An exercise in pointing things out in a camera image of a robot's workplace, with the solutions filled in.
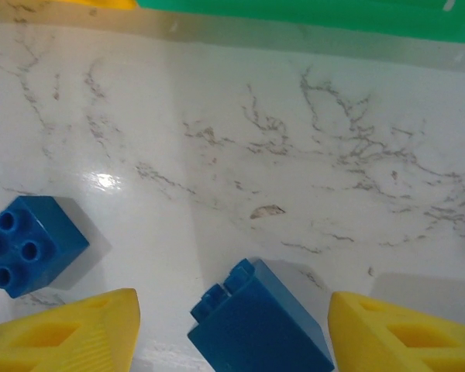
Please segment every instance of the blue duplo block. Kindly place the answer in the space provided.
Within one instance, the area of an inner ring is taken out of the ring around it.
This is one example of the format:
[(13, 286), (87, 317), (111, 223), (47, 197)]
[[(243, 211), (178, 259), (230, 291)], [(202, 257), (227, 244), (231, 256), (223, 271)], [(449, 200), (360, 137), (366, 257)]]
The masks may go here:
[(262, 260), (239, 262), (191, 310), (188, 338), (217, 371), (330, 372), (320, 325)]
[(0, 288), (46, 287), (89, 243), (51, 196), (19, 196), (0, 213)]

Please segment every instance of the green plastic container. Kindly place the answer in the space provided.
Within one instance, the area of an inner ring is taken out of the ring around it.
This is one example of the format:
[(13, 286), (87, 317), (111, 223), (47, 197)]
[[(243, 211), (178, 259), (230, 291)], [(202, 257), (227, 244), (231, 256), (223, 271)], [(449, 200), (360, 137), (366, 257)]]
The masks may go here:
[(465, 0), (447, 4), (446, 0), (138, 0), (138, 4), (172, 12), (274, 19), (465, 43)]

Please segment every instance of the blue lego brick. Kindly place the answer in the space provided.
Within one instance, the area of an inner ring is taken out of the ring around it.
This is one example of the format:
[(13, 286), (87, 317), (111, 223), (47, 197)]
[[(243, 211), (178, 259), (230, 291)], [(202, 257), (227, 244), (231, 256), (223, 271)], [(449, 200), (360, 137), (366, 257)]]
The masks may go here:
[(50, 196), (19, 196), (0, 213), (0, 288), (46, 287), (89, 243)]
[(262, 260), (240, 261), (191, 310), (188, 338), (217, 371), (330, 372), (320, 325)]

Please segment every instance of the yellow plastic piece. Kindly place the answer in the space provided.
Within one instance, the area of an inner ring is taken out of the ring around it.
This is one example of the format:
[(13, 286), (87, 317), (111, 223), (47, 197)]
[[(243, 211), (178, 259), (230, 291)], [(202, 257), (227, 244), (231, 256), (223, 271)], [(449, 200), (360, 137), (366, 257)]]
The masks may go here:
[(131, 10), (136, 7), (136, 0), (57, 0), (58, 2), (73, 2), (74, 4), (82, 4), (95, 6), (97, 8), (113, 8), (122, 10)]
[(127, 372), (139, 316), (119, 289), (0, 324), (0, 372)]
[(336, 292), (329, 333), (340, 372), (465, 372), (465, 325)]

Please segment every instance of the marble countertop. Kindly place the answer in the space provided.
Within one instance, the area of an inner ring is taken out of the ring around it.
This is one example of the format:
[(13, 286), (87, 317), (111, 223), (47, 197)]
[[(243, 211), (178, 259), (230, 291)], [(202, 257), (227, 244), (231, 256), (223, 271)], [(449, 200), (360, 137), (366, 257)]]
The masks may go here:
[(138, 372), (209, 370), (188, 312), (244, 257), (465, 283), (465, 45), (0, 0), (0, 210), (37, 194), (91, 247), (0, 321), (135, 288)]

